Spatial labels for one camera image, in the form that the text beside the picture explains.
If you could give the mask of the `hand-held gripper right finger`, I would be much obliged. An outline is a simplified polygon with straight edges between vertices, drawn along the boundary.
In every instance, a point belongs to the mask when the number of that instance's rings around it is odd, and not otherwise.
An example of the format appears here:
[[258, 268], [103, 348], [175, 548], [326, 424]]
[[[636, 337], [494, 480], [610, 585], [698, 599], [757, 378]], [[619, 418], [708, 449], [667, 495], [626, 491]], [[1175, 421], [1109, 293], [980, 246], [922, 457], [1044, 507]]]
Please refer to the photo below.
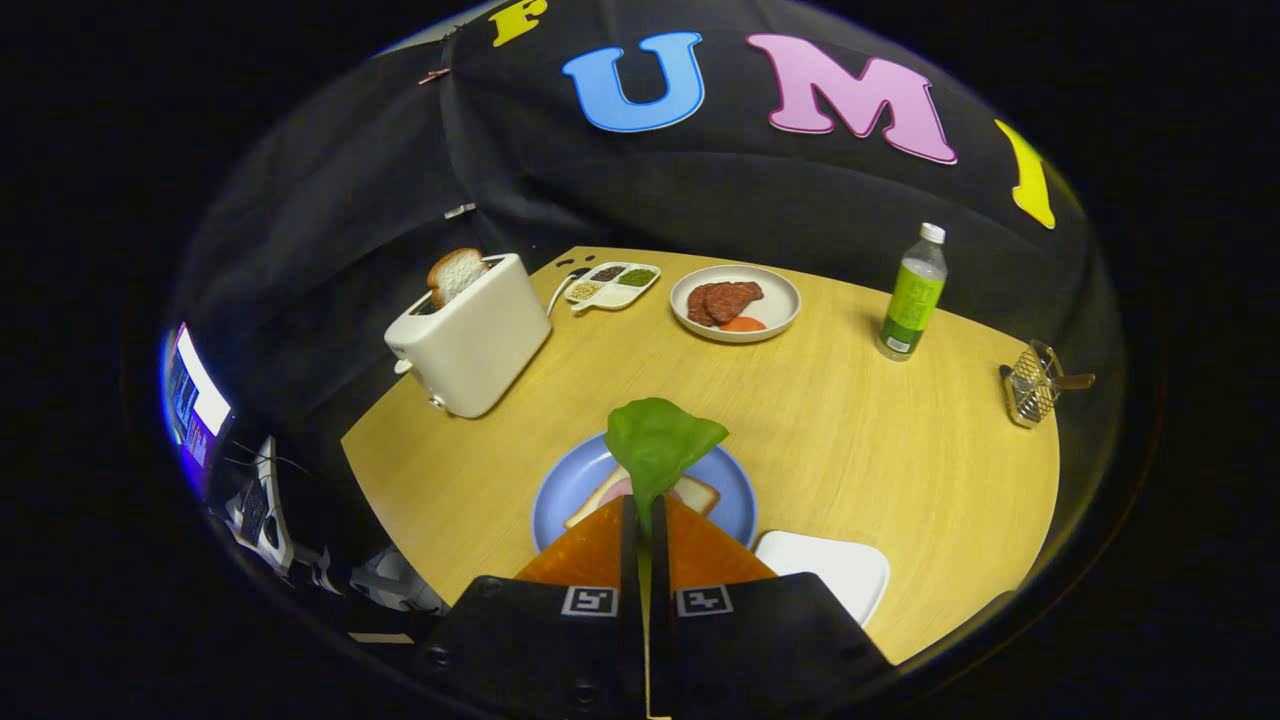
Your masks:
[[874, 717], [895, 666], [813, 573], [680, 588], [652, 509], [649, 707], [672, 719]]

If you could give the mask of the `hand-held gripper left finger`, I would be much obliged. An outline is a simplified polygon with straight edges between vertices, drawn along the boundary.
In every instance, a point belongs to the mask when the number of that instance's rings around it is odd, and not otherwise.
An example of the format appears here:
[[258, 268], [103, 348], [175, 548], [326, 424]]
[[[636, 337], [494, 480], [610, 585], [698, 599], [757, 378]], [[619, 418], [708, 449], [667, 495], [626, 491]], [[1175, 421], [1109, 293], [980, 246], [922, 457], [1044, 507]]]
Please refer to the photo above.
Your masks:
[[425, 641], [426, 688], [471, 719], [643, 717], [637, 514], [612, 506], [616, 579], [476, 577]]

